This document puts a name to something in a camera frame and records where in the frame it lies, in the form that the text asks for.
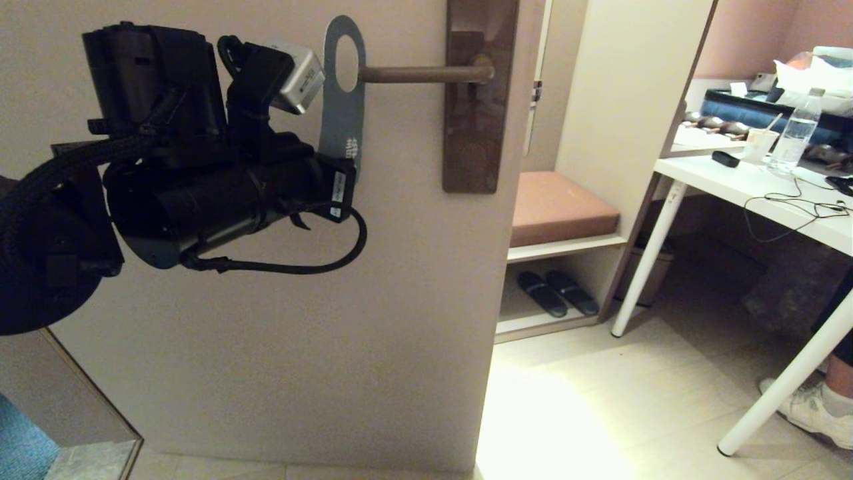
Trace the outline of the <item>beige room door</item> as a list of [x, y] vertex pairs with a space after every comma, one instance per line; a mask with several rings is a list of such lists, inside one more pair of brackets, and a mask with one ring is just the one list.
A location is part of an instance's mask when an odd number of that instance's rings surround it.
[[[355, 207], [369, 238], [311, 276], [158, 270], [125, 250], [53, 333], [161, 452], [285, 465], [469, 472], [502, 301], [544, 0], [520, 0], [498, 186], [446, 193], [444, 87], [366, 88]], [[82, 34], [120, 21], [322, 52], [359, 26], [367, 63], [439, 65], [446, 0], [0, 0], [0, 175], [101, 117]]]

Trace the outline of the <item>dark grey slipper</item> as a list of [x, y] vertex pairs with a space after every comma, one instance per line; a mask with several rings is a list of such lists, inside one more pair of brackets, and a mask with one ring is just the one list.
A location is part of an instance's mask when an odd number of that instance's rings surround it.
[[563, 318], [568, 313], [567, 304], [560, 295], [534, 271], [521, 271], [517, 283], [521, 291], [552, 318]]
[[600, 306], [575, 279], [564, 271], [550, 270], [545, 276], [546, 282], [579, 313], [585, 316], [600, 313]]

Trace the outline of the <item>brown bench cushion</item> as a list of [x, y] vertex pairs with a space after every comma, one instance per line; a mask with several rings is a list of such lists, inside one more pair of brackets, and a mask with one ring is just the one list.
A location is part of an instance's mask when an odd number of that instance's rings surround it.
[[616, 232], [618, 209], [557, 172], [520, 174], [511, 248]]

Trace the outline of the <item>beige open shoe cabinet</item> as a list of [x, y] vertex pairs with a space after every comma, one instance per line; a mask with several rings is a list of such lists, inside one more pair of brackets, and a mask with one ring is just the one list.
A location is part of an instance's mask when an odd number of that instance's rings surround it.
[[[557, 172], [618, 209], [616, 232], [508, 250], [495, 343], [591, 326], [609, 317], [651, 201], [653, 166], [672, 145], [717, 0], [550, 0], [542, 97], [525, 172]], [[517, 283], [564, 271], [600, 306], [552, 318]]]

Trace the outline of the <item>brown waste bin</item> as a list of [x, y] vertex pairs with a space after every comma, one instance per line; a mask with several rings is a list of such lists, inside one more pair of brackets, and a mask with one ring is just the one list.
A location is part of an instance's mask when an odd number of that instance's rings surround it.
[[[622, 279], [620, 280], [618, 287], [616, 287], [616, 292], [614, 294], [614, 298], [616, 300], [624, 301], [624, 297], [627, 294], [628, 288], [630, 288], [630, 282], [633, 279], [634, 274], [636, 274], [636, 270], [643, 253], [643, 248], [634, 247], [631, 249], [630, 259], [628, 259], [628, 264], [622, 274]], [[652, 306], [673, 261], [674, 250], [669, 244], [665, 243], [659, 251], [655, 262], [653, 262], [648, 279], [646, 280], [643, 290], [638, 297], [638, 306]]]

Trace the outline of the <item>white flat board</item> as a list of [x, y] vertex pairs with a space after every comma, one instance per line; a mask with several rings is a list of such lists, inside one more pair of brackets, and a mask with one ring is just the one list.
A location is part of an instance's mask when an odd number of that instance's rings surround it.
[[674, 139], [663, 158], [679, 158], [686, 156], [709, 155], [715, 150], [725, 152], [741, 152], [746, 141], [734, 140], [731, 137], [695, 127], [679, 127], [674, 132]]

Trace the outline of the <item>white table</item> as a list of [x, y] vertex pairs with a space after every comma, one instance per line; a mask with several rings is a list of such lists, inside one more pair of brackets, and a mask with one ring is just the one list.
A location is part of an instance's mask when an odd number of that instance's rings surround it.
[[[613, 337], [621, 337], [636, 307], [640, 292], [651, 273], [665, 237], [688, 188], [695, 188], [737, 205], [750, 215], [776, 222], [853, 258], [853, 197], [831, 188], [825, 177], [805, 168], [789, 176], [770, 173], [758, 165], [741, 162], [727, 168], [712, 155], [660, 158], [653, 171], [671, 180], [664, 205], [654, 224], [646, 249], [630, 282], [628, 292], [612, 326]], [[798, 355], [781, 371], [776, 382], [735, 423], [719, 443], [717, 451], [733, 456], [793, 394], [840, 341], [853, 330], [853, 292], [840, 307], [849, 312], [833, 313]]]

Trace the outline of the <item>dark blue long case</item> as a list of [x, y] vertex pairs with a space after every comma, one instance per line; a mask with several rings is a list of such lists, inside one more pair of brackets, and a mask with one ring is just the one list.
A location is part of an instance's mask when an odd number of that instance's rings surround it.
[[[782, 133], [787, 119], [793, 113], [793, 107], [768, 103], [746, 97], [735, 97], [723, 90], [706, 90], [700, 107], [704, 116], [718, 117], [723, 121], [740, 122], [747, 127], [764, 128], [776, 118], [782, 117], [773, 127]], [[845, 150], [853, 149], [853, 117], [840, 117], [832, 113], [823, 113], [810, 138], [811, 145], [832, 145]]]

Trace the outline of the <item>white paper cup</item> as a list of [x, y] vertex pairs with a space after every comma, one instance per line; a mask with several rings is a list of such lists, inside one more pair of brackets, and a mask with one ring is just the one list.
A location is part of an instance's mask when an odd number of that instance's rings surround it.
[[780, 137], [780, 133], [774, 130], [774, 126], [781, 118], [783, 118], [783, 113], [777, 113], [776, 117], [773, 118], [773, 121], [767, 127], [755, 127], [749, 130], [742, 156], [743, 161], [752, 164], [759, 164], [764, 161], [764, 158]]

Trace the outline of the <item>grey plastic bag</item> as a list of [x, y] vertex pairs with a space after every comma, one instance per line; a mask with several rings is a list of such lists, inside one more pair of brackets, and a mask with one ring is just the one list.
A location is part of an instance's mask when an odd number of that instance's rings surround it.
[[779, 252], [740, 303], [767, 332], [804, 335], [834, 292], [834, 250], [799, 245]]

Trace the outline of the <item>clear plastic water bottle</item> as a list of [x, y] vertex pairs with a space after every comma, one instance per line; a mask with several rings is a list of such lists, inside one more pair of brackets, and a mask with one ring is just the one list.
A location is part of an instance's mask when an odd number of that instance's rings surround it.
[[768, 162], [771, 172], [788, 175], [798, 166], [819, 124], [825, 92], [823, 88], [811, 88], [804, 100], [795, 107]]

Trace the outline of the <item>white sneaker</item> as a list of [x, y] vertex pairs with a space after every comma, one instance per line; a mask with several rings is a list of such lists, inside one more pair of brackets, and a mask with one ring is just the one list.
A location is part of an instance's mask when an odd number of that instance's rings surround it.
[[838, 394], [826, 382], [797, 389], [777, 412], [798, 428], [853, 451], [853, 398]]

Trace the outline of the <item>person in black trousers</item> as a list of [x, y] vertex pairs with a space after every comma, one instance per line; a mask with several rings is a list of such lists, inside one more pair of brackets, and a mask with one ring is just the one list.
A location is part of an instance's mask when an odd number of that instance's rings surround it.
[[[812, 326], [814, 332], [820, 330], [833, 313], [849, 312], [848, 308], [840, 307], [840, 304], [851, 291], [853, 267], [845, 273], [829, 303], [820, 312]], [[828, 356], [822, 396], [826, 410], [833, 416], [853, 415], [853, 330], [845, 335]]]

